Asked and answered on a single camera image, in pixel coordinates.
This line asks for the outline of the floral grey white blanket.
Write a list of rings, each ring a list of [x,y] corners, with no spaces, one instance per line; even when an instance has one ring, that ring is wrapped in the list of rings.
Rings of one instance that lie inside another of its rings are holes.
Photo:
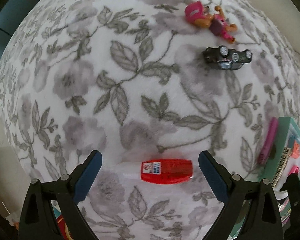
[[[196,1],[237,25],[233,44],[187,22]],[[249,49],[252,61],[213,69],[202,52],[219,46]],[[248,0],[41,0],[0,60],[0,118],[29,176],[56,180],[102,153],[79,204],[99,239],[202,239],[223,205],[198,155],[256,180],[281,116],[300,127],[300,61]],[[193,178],[161,186],[116,170],[159,158],[190,159]]]

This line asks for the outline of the black toy car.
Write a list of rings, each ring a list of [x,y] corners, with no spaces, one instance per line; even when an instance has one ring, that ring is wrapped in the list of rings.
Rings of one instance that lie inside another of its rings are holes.
[[[208,66],[218,70],[239,70],[244,64],[250,63],[253,58],[249,49],[237,51],[226,46],[208,47],[202,55]]]

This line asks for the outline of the red printed packet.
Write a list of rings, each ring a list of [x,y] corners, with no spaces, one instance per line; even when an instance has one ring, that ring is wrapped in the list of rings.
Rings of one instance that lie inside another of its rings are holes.
[[[65,239],[65,240],[73,240],[73,237],[68,229],[68,226],[64,220],[64,217],[63,215],[59,215],[57,217],[57,225],[59,227],[59,230],[61,232],[61,235],[62,237]]]

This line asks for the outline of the red glue bottle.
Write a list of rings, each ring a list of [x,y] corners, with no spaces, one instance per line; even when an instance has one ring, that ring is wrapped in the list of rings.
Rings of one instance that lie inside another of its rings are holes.
[[[121,163],[117,172],[128,179],[151,184],[173,185],[189,181],[193,177],[193,163],[187,159],[154,159]]]

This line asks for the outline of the pink puppy figurine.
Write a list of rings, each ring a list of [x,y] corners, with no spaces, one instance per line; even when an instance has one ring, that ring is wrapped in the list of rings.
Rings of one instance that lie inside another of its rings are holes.
[[[205,7],[201,1],[190,3],[184,10],[185,19],[190,24],[203,29],[209,29],[215,36],[220,36],[229,44],[235,42],[235,38],[231,35],[237,31],[237,25],[229,23],[220,6],[215,6],[216,14],[210,14],[209,6]]]

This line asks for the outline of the teal rimmed white tray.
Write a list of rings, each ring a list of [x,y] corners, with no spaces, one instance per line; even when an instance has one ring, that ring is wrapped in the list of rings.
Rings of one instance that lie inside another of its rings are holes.
[[[289,175],[300,179],[300,129],[291,117],[273,117],[257,163],[262,167],[259,178],[266,178],[277,200],[287,198],[283,185]]]

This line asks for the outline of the magenta comb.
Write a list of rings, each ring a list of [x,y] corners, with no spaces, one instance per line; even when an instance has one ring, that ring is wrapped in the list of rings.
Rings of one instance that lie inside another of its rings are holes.
[[[276,117],[272,117],[270,124],[269,124],[266,140],[261,149],[261,152],[258,155],[257,163],[259,165],[265,165],[270,156],[271,149],[273,147],[273,143],[274,143],[274,140],[276,137],[278,126],[279,126],[278,119]]]

